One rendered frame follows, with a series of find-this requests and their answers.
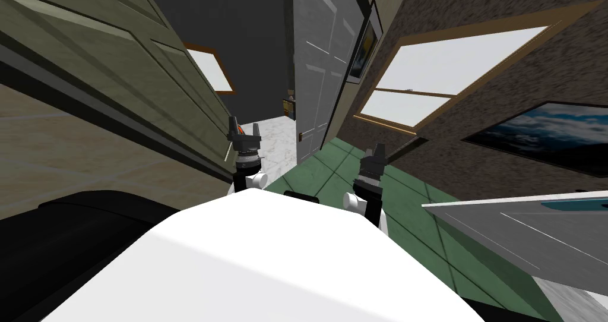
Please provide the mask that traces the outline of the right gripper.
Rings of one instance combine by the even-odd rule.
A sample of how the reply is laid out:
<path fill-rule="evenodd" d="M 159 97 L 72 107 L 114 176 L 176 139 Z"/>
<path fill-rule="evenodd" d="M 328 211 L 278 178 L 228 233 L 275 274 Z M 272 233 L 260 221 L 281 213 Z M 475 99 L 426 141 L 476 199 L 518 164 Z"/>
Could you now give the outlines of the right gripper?
<path fill-rule="evenodd" d="M 368 184 L 380 183 L 387 165 L 385 144 L 378 143 L 375 148 L 367 149 L 360 160 L 358 179 Z"/>

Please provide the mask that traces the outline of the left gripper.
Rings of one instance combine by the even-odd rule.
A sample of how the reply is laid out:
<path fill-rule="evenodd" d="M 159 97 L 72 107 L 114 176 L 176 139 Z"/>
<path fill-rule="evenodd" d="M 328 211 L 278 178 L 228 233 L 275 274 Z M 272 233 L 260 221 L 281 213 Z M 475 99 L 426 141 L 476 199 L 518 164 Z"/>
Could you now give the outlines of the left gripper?
<path fill-rule="evenodd" d="M 239 126 L 234 116 L 229 117 L 229 133 L 227 139 L 232 142 L 232 146 L 239 156 L 251 156 L 258 154 L 261 148 L 261 135 L 259 124 L 253 123 L 252 135 L 239 133 Z"/>

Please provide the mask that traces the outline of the small wood-framed window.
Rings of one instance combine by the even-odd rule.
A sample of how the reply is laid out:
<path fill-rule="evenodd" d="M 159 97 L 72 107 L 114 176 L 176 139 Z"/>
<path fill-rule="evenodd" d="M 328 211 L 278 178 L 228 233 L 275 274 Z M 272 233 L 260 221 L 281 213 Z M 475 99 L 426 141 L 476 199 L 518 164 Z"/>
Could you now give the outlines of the small wood-framed window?
<path fill-rule="evenodd" d="M 184 47 L 197 63 L 213 90 L 219 95 L 236 94 L 232 81 L 217 52 L 212 48 L 206 48 L 193 43 L 184 43 Z"/>

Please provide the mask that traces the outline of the grey panelled door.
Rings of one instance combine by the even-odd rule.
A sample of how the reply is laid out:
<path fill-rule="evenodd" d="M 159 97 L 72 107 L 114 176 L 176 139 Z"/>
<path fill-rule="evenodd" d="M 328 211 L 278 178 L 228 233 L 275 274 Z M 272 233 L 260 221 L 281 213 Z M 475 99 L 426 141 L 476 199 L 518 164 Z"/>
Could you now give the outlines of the grey panelled door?
<path fill-rule="evenodd" d="M 369 0 L 293 0 L 297 164 L 325 141 L 368 9 Z"/>

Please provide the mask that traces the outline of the black-framed dark picture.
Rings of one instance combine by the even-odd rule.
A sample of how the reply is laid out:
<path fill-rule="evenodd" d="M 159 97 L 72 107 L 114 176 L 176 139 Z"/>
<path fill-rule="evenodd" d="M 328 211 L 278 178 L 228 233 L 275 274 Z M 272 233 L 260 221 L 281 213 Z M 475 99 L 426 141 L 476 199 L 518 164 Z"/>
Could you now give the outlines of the black-framed dark picture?
<path fill-rule="evenodd" d="M 384 30 L 377 10 L 377 4 L 375 0 L 372 0 L 370 13 L 365 21 L 365 28 L 357 44 L 349 76 L 347 77 L 348 83 L 359 84 L 361 82 L 383 33 Z"/>

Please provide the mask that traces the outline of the large wood-framed window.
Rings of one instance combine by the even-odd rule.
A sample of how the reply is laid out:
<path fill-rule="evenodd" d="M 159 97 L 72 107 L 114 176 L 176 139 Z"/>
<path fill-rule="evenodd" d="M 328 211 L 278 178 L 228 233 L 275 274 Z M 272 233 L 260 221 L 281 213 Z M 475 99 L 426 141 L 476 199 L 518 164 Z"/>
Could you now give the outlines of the large wood-framed window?
<path fill-rule="evenodd" d="M 415 135 L 600 4 L 592 1 L 401 37 L 354 117 Z"/>

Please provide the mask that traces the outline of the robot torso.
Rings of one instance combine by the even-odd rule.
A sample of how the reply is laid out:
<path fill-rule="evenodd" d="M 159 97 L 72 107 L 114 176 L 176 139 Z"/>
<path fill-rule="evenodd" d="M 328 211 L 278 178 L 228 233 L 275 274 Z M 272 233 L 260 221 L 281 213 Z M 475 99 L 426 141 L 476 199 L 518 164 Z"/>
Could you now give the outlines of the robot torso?
<path fill-rule="evenodd" d="M 146 232 L 42 322 L 484 322 L 363 216 L 248 189 Z"/>

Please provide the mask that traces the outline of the olive green panelled door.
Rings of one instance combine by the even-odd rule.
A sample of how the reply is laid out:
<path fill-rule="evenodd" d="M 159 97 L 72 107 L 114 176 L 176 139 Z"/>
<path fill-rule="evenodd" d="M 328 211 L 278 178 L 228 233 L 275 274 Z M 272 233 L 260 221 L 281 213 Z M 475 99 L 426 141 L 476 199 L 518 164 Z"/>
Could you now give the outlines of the olive green panelled door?
<path fill-rule="evenodd" d="M 153 0 L 0 0 L 0 84 L 232 181 L 229 111 Z"/>

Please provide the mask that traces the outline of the blue cloudy sky picture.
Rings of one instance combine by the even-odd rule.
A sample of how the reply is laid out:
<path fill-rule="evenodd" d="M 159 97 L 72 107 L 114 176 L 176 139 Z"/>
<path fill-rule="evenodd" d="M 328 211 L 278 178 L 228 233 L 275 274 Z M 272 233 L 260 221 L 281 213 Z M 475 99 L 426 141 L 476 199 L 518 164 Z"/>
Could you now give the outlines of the blue cloudy sky picture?
<path fill-rule="evenodd" d="M 608 105 L 546 101 L 465 142 L 595 178 L 608 178 Z"/>

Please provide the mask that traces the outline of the grey door with white edge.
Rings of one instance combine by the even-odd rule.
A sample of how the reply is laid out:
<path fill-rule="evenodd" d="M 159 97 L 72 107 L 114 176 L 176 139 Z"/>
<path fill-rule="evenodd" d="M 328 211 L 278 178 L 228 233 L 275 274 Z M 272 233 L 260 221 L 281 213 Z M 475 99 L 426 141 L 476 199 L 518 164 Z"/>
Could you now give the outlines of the grey door with white edge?
<path fill-rule="evenodd" d="M 531 276 L 608 296 L 608 191 L 426 204 Z"/>

